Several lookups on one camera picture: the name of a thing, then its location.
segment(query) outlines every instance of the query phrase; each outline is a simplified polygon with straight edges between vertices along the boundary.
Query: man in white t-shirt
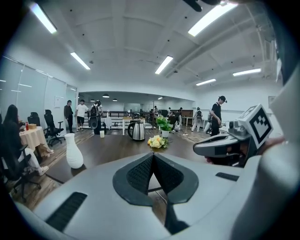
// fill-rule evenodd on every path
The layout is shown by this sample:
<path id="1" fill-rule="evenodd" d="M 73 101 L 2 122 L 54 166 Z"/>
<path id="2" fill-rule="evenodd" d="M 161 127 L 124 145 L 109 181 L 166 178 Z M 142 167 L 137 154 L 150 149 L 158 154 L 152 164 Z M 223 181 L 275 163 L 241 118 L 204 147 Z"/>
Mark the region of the man in white t-shirt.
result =
<path id="1" fill-rule="evenodd" d="M 75 113 L 75 116 L 77 117 L 77 124 L 78 124 L 77 131 L 83 129 L 84 115 L 88 109 L 89 108 L 86 105 L 84 105 L 84 100 L 81 99 L 80 104 L 76 107 L 76 113 Z"/>

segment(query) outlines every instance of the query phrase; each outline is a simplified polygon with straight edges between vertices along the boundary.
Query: man in black t-shirt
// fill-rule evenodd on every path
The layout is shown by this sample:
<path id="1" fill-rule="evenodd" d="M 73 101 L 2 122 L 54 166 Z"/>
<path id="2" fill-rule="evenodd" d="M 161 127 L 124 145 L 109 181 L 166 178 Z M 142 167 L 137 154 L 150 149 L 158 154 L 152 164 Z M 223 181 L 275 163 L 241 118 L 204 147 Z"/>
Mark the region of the man in black t-shirt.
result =
<path id="1" fill-rule="evenodd" d="M 210 111 L 210 114 L 212 116 L 211 121 L 211 135 L 215 136 L 219 133 L 219 126 L 221 124 L 222 118 L 221 118 L 221 105 L 227 102 L 226 98 L 224 96 L 220 96 L 218 101 L 212 106 L 212 109 Z"/>

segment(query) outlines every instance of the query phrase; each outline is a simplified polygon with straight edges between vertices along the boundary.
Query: green plant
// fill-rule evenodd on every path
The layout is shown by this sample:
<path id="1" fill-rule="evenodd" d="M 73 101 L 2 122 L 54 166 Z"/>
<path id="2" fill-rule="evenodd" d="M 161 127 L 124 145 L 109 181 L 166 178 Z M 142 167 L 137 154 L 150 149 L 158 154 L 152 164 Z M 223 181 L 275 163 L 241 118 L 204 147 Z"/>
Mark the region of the green plant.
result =
<path id="1" fill-rule="evenodd" d="M 170 121 L 168 121 L 166 118 L 164 117 L 159 117 L 156 120 L 157 124 L 160 126 L 160 129 L 163 131 L 171 131 L 171 127 L 170 127 Z"/>

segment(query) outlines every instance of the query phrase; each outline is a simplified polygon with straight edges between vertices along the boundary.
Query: shorts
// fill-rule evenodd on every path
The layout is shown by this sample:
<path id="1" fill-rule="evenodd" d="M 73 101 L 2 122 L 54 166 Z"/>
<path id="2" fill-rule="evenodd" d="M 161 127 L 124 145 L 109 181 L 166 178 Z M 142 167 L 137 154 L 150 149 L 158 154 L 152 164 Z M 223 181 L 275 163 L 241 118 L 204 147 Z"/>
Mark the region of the shorts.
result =
<path id="1" fill-rule="evenodd" d="M 77 117 L 77 123 L 78 124 L 84 124 L 84 118 L 83 117 Z"/>

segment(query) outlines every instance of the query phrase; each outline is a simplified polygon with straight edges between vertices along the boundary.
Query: cable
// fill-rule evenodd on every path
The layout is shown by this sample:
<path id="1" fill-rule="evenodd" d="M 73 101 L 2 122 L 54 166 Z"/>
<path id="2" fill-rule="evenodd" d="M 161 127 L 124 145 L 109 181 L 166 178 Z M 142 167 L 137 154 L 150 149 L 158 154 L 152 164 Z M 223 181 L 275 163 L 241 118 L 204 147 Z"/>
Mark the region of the cable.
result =
<path id="1" fill-rule="evenodd" d="M 168 205 L 168 203 L 167 203 L 167 200 L 166 199 L 164 199 L 163 197 L 162 197 L 162 195 L 161 194 L 159 194 L 157 191 L 155 191 L 163 200 L 164 200 L 164 202 L 165 202 L 165 204 L 166 205 Z"/>

